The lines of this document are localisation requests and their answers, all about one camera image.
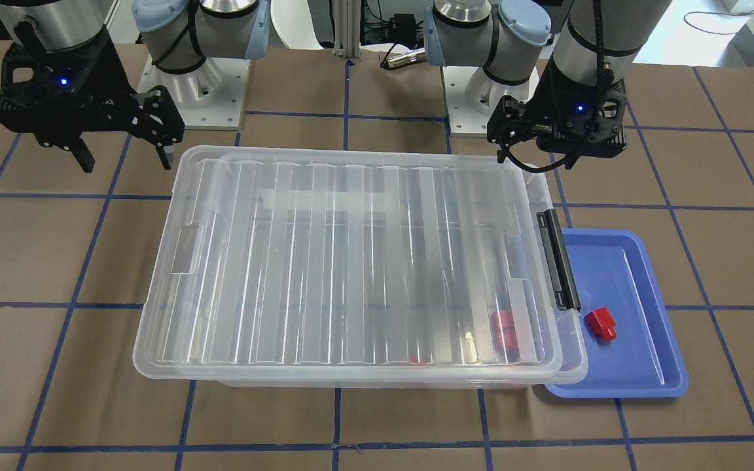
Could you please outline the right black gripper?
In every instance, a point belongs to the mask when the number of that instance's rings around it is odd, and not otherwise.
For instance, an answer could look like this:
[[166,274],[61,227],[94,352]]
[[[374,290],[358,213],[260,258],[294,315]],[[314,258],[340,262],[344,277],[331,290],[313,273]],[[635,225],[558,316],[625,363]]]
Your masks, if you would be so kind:
[[136,93],[106,29],[62,50],[42,45],[36,29],[17,30],[2,62],[0,123],[66,147],[84,173],[93,172],[95,158],[83,132],[134,131],[154,146],[166,171],[185,136],[170,91],[158,84]]

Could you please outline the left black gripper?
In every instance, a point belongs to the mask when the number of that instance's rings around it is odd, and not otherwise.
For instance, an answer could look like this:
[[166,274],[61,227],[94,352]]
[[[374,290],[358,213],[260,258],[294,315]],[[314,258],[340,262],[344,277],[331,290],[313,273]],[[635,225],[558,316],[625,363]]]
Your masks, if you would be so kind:
[[625,81],[613,80],[596,93],[548,62],[533,97],[520,102],[504,95],[487,124],[487,140],[499,146],[499,159],[517,143],[535,140],[545,152],[614,158],[628,147],[623,128]]

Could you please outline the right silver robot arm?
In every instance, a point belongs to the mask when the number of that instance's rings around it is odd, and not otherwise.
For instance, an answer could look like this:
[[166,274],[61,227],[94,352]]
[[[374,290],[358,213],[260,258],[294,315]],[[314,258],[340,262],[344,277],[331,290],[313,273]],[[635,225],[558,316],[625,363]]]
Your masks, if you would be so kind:
[[[151,65],[167,77],[194,78],[215,58],[266,53],[268,1],[135,1],[132,15]],[[2,62],[0,124],[70,152],[85,173],[95,159],[84,132],[141,138],[171,169],[170,147],[185,136],[179,104],[186,99],[164,84],[135,90],[96,2],[0,1],[0,19],[12,39]]]

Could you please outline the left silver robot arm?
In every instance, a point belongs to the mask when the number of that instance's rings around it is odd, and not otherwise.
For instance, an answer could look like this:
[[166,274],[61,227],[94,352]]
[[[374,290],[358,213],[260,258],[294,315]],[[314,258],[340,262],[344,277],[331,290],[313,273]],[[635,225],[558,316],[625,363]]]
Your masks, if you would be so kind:
[[427,61],[476,67],[497,161],[530,173],[626,150],[624,76],[668,1],[574,1],[556,30],[535,1],[434,1]]

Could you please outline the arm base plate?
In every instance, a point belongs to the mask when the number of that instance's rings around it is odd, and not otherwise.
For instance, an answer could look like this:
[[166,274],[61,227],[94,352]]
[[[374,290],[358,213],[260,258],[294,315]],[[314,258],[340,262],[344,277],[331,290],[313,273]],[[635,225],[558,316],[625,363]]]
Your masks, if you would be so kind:
[[533,67],[528,80],[517,86],[497,83],[479,67],[442,67],[442,78],[451,134],[485,138],[495,105],[503,96],[524,103],[533,97],[539,84],[539,67]]
[[209,58],[197,71],[182,75],[160,71],[150,61],[147,57],[137,91],[165,86],[186,129],[240,130],[251,60]]

